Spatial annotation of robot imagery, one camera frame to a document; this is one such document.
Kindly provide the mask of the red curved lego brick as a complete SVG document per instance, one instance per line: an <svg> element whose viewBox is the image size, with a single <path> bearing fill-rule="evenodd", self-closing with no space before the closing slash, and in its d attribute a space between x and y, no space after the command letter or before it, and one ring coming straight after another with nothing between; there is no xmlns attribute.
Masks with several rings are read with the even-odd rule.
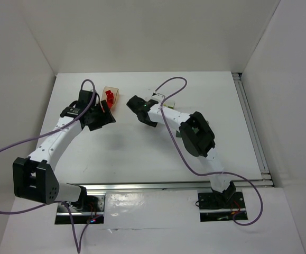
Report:
<svg viewBox="0 0 306 254"><path fill-rule="evenodd" d="M107 105L109 108L111 108L114 105L115 100L116 100L115 95L111 90L105 91L105 94L106 94Z"/></svg>

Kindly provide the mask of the orange translucent plastic container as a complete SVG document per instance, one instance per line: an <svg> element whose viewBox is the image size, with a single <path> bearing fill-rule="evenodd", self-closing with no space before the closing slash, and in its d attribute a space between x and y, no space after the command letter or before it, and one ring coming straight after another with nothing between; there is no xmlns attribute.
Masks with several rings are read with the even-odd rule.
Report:
<svg viewBox="0 0 306 254"><path fill-rule="evenodd" d="M119 99L119 89L116 87L105 86L101 94L101 100L105 100L110 109L115 107Z"/></svg>

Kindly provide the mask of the dark grey translucent container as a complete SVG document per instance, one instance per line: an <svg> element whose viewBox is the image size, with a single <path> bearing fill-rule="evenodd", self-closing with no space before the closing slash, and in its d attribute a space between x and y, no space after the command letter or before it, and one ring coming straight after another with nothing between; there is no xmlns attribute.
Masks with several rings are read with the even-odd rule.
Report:
<svg viewBox="0 0 306 254"><path fill-rule="evenodd" d="M201 138L209 132L209 125L207 122L200 123L191 120L190 122L182 122L177 130L176 137L183 138Z"/></svg>

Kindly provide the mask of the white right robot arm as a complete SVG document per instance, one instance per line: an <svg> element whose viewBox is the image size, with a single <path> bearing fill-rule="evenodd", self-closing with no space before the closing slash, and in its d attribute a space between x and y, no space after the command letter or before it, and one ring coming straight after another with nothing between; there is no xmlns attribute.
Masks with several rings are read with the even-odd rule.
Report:
<svg viewBox="0 0 306 254"><path fill-rule="evenodd" d="M163 106L159 101L153 99L145 101L136 95L130 98L126 105L140 122L152 127L158 124L165 125L186 167L196 176L208 177L216 199L221 203L228 203L236 187L231 178L224 173L224 168L217 158L215 135L200 112L192 114L178 112ZM187 163L175 141L173 131L180 134L188 154L199 159L204 167L204 173L196 172Z"/></svg>

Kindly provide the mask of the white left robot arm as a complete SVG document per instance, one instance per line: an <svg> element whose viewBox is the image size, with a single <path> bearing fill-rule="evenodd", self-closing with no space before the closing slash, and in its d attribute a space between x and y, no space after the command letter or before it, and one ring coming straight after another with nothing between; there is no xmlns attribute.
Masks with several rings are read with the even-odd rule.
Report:
<svg viewBox="0 0 306 254"><path fill-rule="evenodd" d="M54 171L67 147L84 128L93 131L116 121L107 101L97 102L96 98L92 92L81 90L78 100L61 112L52 134L26 158L15 159L12 166L15 196L42 204L83 205L87 190L79 185L60 183Z"/></svg>

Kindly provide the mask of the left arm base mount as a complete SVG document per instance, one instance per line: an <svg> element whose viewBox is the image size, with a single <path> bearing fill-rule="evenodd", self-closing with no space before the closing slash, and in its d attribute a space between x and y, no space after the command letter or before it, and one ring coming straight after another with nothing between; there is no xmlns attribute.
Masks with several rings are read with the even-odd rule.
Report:
<svg viewBox="0 0 306 254"><path fill-rule="evenodd" d="M88 195L83 204L77 202L67 202L69 210L71 211L74 224L103 224L104 210L105 210L104 193L97 193ZM58 204L55 215L55 225L70 224L70 215L68 209L63 204Z"/></svg>

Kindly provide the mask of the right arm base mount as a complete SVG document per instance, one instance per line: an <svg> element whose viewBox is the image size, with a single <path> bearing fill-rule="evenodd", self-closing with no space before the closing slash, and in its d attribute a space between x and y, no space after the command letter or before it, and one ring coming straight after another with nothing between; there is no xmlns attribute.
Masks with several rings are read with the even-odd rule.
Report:
<svg viewBox="0 0 306 254"><path fill-rule="evenodd" d="M238 189L227 203L221 203L210 189L197 191L195 206L199 209L200 222L247 221L248 215L243 192Z"/></svg>

